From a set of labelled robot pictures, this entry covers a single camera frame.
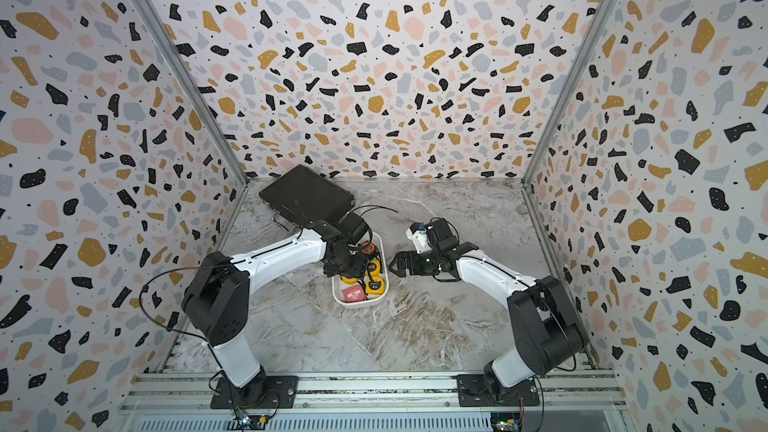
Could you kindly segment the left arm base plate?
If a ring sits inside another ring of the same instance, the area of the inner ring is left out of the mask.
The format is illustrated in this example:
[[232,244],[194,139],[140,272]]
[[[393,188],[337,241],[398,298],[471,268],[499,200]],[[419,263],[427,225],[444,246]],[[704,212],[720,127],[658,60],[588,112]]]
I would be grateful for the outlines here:
[[293,375],[258,374],[243,387],[235,387],[226,378],[219,378],[210,408],[290,409],[293,407],[298,385],[299,377]]

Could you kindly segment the pink tape measure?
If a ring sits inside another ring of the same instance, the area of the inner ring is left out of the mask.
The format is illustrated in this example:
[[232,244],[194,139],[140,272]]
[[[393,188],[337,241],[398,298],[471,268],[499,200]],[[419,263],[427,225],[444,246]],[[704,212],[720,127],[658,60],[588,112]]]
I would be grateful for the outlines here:
[[343,300],[347,304],[363,302],[366,300],[366,293],[363,286],[357,284],[345,288],[342,291]]

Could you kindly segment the aluminium left corner post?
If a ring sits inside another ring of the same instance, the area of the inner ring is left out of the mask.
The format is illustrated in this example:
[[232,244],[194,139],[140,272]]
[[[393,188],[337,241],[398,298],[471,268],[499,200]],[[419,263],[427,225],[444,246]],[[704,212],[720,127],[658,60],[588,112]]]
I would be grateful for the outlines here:
[[223,162],[233,177],[241,186],[248,187],[249,179],[241,170],[235,154],[224,137],[216,118],[211,113],[208,103],[200,93],[189,70],[181,60],[173,40],[168,36],[156,9],[150,0],[130,0],[134,9],[146,25],[158,51],[167,62],[173,76],[177,79],[182,91],[191,100],[194,109],[199,114],[202,123],[207,128],[215,145],[220,150]]

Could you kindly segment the white storage box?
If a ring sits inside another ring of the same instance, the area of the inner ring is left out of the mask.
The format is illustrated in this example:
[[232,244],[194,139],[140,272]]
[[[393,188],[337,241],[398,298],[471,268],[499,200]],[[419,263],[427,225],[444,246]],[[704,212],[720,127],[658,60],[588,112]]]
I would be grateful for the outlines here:
[[382,304],[390,291],[386,255],[381,236],[374,232],[372,242],[362,241],[371,253],[365,253],[365,269],[359,279],[334,276],[332,294],[334,300],[347,309],[359,309]]

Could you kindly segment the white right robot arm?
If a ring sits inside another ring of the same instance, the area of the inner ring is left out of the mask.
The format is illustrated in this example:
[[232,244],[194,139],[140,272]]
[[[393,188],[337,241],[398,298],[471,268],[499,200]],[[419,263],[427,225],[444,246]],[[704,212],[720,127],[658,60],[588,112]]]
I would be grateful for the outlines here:
[[487,391],[500,394],[562,363],[575,361],[587,345],[586,332],[566,288],[557,278],[534,278],[490,258],[477,245],[462,242],[444,218],[414,222],[406,230],[414,246],[390,262],[405,278],[448,274],[479,288],[509,313],[513,345],[484,368]]

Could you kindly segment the aluminium front rail frame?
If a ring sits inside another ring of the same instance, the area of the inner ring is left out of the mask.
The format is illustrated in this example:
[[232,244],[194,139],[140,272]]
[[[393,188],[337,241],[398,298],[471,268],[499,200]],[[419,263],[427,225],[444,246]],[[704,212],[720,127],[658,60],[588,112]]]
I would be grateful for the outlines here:
[[206,374],[142,374],[119,431],[632,431],[614,375],[559,372],[492,400],[467,372],[273,375],[249,408],[223,403]]

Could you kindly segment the aluminium right corner post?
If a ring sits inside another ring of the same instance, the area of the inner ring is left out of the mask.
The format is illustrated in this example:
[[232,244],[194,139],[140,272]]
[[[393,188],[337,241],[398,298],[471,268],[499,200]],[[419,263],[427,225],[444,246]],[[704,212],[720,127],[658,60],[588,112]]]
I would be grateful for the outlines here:
[[543,163],[548,146],[552,141],[557,125],[563,119],[572,95],[575,93],[581,75],[586,70],[588,62],[597,47],[602,29],[612,12],[617,0],[601,0],[594,18],[592,19],[578,53],[572,63],[572,67],[566,76],[563,87],[555,102],[553,112],[543,129],[540,140],[535,148],[530,164],[523,176],[522,184],[527,189],[536,176],[537,168]]

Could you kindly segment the aluminium corner post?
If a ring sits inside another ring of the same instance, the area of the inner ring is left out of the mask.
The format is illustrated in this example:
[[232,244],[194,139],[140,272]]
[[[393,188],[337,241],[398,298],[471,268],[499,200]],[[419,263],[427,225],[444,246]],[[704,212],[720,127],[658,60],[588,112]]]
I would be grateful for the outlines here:
[[211,113],[208,103],[200,93],[189,70],[181,60],[173,40],[168,36],[156,9],[150,0],[130,0],[134,9],[146,25],[158,51],[167,62],[173,76],[177,79],[182,91],[191,100],[194,109],[199,114],[202,123],[207,128],[215,145],[220,150],[223,162],[233,177],[241,186],[248,187],[249,179],[241,170],[235,154],[224,137],[216,118]]
[[535,148],[530,164],[523,176],[522,184],[527,189],[536,176],[537,168],[543,163],[548,146],[552,141],[557,125],[563,119],[572,95],[575,93],[581,75],[586,70],[588,62],[597,47],[602,29],[612,12],[617,0],[601,0],[594,18],[592,19],[578,53],[572,63],[572,67],[566,76],[563,87],[555,102],[553,112],[543,129],[540,140]]

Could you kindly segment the yellow 3m tape measure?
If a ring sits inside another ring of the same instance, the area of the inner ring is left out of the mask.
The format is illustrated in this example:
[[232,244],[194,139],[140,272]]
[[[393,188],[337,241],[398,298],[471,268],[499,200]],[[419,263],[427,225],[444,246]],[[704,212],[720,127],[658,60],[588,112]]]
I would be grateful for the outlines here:
[[379,259],[370,259],[366,265],[366,274],[372,277],[379,277],[381,274],[381,262]]
[[365,293],[367,296],[381,296],[386,292],[386,283],[383,280],[374,278],[365,282]]

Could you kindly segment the black flat case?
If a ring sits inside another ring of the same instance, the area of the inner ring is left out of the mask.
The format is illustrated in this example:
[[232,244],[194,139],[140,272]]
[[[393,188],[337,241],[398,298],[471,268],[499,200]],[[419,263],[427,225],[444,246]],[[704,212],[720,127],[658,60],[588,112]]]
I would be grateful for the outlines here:
[[311,222],[337,223],[354,206],[351,192],[297,165],[259,192],[278,215],[299,227]]

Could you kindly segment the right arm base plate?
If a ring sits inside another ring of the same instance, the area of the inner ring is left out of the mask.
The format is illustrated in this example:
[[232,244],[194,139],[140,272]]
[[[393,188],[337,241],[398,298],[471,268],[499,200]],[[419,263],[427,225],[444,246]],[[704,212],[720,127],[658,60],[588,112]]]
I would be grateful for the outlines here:
[[461,407],[534,407],[541,402],[532,378],[504,387],[487,374],[460,374],[456,385]]

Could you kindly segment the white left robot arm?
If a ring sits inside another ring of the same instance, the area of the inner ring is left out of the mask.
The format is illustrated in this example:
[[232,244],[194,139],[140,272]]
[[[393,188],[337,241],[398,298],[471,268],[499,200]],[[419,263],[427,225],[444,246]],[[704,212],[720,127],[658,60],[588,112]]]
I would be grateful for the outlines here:
[[254,251],[209,254],[185,291],[182,311],[203,333],[229,384],[239,391],[253,389],[261,384],[264,373],[249,339],[251,296],[277,278],[316,262],[332,277],[362,278],[372,258],[383,258],[383,242],[367,223],[357,233],[326,221],[314,222]]

